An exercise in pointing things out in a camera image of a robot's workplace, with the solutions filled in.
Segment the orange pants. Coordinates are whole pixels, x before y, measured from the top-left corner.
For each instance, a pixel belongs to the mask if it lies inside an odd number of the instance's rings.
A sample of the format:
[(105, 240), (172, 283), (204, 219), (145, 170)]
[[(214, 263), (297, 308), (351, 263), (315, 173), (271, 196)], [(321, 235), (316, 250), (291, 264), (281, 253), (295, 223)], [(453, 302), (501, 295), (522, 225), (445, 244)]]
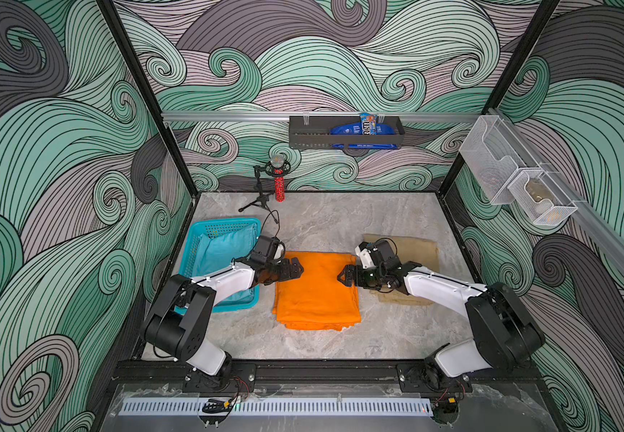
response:
[(361, 322), (358, 290), (337, 280), (355, 256), (329, 252), (292, 252), (303, 267), (299, 279), (275, 285), (272, 314), (292, 330), (336, 330)]

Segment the beige pants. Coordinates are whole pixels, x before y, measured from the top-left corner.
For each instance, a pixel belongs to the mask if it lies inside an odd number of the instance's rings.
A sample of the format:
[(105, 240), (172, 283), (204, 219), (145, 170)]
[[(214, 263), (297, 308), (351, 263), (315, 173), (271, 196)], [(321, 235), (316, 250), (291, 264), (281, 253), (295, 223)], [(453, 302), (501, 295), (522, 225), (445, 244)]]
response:
[[(430, 239), (419, 239), (412, 237), (392, 237), (396, 245), (392, 248), (400, 258), (402, 263), (413, 261), (438, 272), (440, 270), (438, 258), (438, 246)], [(391, 291), (388, 286), (383, 285), (380, 290), (362, 289), (374, 295), (380, 302), (387, 304), (398, 304), (404, 306), (430, 306), (433, 302), (416, 296), (404, 295), (396, 290)]]

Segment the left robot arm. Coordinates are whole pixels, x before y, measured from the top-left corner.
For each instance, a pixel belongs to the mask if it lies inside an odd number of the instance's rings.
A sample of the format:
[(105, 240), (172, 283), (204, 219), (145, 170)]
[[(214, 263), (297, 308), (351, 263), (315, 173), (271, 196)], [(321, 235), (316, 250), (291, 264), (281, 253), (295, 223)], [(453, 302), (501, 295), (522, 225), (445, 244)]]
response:
[(259, 237), (254, 248), (208, 275), (170, 277), (153, 300), (141, 327), (143, 340), (172, 360), (218, 381), (231, 375), (232, 356), (207, 339), (213, 309), (228, 297), (263, 284), (302, 277), (299, 259), (285, 256), (276, 237)]

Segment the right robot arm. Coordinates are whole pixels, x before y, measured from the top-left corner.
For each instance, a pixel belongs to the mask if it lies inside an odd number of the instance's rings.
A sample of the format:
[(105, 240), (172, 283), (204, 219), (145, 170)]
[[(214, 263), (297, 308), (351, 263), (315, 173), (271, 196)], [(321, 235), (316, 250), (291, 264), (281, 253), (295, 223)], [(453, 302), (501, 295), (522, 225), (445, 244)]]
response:
[(440, 347), (425, 360), (425, 375), (434, 386), (481, 370), (511, 372), (545, 343), (533, 315), (506, 284), (464, 282), (418, 262), (403, 262), (386, 238), (361, 243), (355, 255), (359, 262), (344, 267), (339, 283), (375, 292), (386, 287), (444, 306), (468, 321), (470, 338)]

